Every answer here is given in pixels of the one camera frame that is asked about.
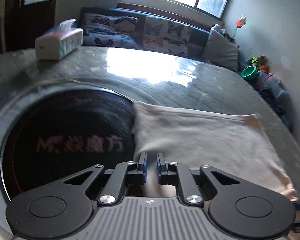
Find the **right butterfly print cushion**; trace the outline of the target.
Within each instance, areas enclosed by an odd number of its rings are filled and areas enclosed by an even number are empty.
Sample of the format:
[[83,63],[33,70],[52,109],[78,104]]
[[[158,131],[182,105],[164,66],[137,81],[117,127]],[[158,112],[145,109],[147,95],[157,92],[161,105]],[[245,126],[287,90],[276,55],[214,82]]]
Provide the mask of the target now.
[[145,18],[142,44],[147,50],[177,56],[188,56],[192,28],[188,25],[158,17]]

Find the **dark wooden door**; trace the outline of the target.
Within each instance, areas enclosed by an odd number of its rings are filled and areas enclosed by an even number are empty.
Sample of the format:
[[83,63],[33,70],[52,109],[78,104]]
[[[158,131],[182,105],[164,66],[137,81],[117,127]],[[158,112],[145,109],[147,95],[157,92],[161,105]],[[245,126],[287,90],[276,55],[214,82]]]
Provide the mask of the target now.
[[55,25],[57,0],[6,0],[6,51],[34,48],[34,41]]

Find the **stuffed toy pile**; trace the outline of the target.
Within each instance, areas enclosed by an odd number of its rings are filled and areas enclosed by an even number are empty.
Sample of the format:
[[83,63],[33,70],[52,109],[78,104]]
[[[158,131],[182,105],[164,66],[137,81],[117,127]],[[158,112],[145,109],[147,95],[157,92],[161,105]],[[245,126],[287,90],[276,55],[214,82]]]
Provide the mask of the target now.
[[251,57],[247,59],[247,64],[249,66],[256,66],[258,70],[263,71],[264,73],[269,73],[269,66],[267,65],[266,55],[259,54],[257,57]]

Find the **butterfly print cushion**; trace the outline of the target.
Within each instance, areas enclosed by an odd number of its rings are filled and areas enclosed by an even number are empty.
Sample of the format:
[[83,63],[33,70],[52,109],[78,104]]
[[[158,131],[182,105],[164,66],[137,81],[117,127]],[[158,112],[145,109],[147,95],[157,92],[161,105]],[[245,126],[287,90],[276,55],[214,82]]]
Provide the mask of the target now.
[[177,56],[188,56],[192,28],[188,25],[158,17],[145,18],[142,44],[147,50]]
[[138,19],[85,13],[82,18],[83,45],[97,47],[138,47],[133,38]]

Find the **white tissue box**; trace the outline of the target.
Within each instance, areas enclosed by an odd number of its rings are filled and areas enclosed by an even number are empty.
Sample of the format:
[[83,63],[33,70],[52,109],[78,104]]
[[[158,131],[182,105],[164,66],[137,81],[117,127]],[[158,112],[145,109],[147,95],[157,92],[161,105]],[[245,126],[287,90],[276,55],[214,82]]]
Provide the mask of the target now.
[[75,18],[65,20],[34,41],[38,60],[59,61],[83,45],[83,29],[73,27]]

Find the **dark blue sofa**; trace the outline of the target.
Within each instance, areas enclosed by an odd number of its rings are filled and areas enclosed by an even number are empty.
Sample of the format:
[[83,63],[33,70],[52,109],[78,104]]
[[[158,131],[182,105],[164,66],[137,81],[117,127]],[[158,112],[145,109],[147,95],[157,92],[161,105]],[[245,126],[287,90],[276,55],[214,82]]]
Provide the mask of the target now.
[[[193,20],[190,20],[188,18],[184,18],[182,16],[170,13],[170,12],[165,12],[162,10],[157,10],[153,8],[145,8],[144,10],[132,10],[131,8],[87,8],[83,7],[80,11],[80,17],[79,17],[79,23],[78,26],[83,28],[83,25],[85,25],[85,20],[84,16],[85,14],[99,14],[99,15],[106,15],[108,18],[110,16],[132,16],[134,18],[138,19],[138,23],[136,26],[136,34],[135,35],[135,40],[136,42],[141,42],[141,29],[143,29],[145,25],[145,20],[146,16],[148,17],[158,17],[162,18],[163,20],[171,21],[171,22],[176,22],[178,24],[185,24],[188,25],[189,27],[192,28],[192,34],[190,35],[190,41],[189,44],[187,44],[187,49],[188,53],[185,54],[184,56],[181,55],[181,57],[185,57],[188,59],[194,59],[197,61],[202,61],[206,63],[211,63],[215,64],[217,66],[223,67],[223,65],[214,63],[211,60],[207,60],[206,58],[202,57],[202,54],[204,52],[204,49],[206,47],[206,43],[208,41],[208,28],[209,26],[202,25],[200,23],[194,22]],[[253,57],[252,59],[248,59],[247,63],[244,62],[243,57],[238,55],[238,57],[235,57],[238,59],[238,70],[233,70],[236,73],[240,73],[244,68],[248,66],[256,66],[258,70],[266,70],[266,56],[258,56],[258,57]],[[277,94],[275,95],[275,92],[272,92],[273,97],[270,99],[270,96],[266,96],[266,102],[269,103],[271,108],[277,113],[277,115],[282,119],[283,123],[288,127],[290,131],[292,131],[293,124],[292,121],[290,120],[289,116],[286,114],[286,111],[284,108],[279,104],[279,101],[283,95],[282,94]]]

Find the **grey quilted star table cover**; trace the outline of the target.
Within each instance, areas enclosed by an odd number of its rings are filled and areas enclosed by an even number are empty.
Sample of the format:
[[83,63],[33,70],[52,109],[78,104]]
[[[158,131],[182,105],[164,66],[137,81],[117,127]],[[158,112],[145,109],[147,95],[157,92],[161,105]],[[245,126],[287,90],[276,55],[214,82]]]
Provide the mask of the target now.
[[[211,64],[144,50],[81,47],[60,61],[36,58],[33,49],[0,55],[1,147],[13,120],[31,103],[54,92],[106,89],[134,103],[228,115],[255,115],[274,146],[300,200],[300,150],[261,96],[236,73]],[[209,206],[186,206],[177,196],[150,197],[144,184],[129,185],[119,204],[97,210],[87,226],[61,239],[241,239],[209,220]],[[14,235],[0,172],[0,239]],[[300,239],[292,228],[275,239]]]

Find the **black round induction cooktop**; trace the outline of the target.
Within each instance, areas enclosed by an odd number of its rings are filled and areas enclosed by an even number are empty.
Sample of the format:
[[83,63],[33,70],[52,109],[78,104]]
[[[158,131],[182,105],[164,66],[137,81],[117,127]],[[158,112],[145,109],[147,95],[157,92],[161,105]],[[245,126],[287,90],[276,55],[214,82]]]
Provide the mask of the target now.
[[133,102],[106,89],[54,92],[13,120],[1,147],[1,181],[8,199],[95,164],[131,161]]

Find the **green plastic bowl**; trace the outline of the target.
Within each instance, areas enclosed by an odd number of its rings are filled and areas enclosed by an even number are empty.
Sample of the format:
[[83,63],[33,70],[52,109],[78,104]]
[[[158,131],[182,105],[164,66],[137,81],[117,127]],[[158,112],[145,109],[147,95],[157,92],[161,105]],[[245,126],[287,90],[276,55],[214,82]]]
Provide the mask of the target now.
[[256,66],[248,66],[241,72],[241,77],[246,81],[253,80],[258,76],[258,68]]

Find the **grey pillow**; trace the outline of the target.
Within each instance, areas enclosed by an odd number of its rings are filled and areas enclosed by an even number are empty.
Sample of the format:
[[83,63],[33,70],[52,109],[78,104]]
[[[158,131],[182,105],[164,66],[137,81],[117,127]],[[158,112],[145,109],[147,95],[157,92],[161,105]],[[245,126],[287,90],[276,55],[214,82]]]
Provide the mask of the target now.
[[218,24],[210,29],[202,57],[216,66],[238,71],[238,48],[222,35]]

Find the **left butterfly print cushion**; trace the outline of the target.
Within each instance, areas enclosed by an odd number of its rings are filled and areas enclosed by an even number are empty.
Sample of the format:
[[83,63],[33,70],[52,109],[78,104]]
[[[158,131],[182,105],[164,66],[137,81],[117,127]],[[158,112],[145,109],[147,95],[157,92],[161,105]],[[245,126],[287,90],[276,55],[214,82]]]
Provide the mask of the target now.
[[85,13],[82,18],[83,45],[97,47],[138,47],[133,38],[138,19]]

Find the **cream fleece garment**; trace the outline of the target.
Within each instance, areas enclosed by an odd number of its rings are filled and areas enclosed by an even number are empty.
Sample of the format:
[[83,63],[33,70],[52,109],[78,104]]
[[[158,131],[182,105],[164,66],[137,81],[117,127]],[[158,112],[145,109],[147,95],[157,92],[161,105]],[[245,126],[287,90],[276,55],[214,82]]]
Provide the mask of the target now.
[[297,199],[292,180],[258,118],[134,103],[135,159],[148,155],[150,197],[171,197],[175,190],[158,183],[156,155],[196,170],[210,165],[249,182]]

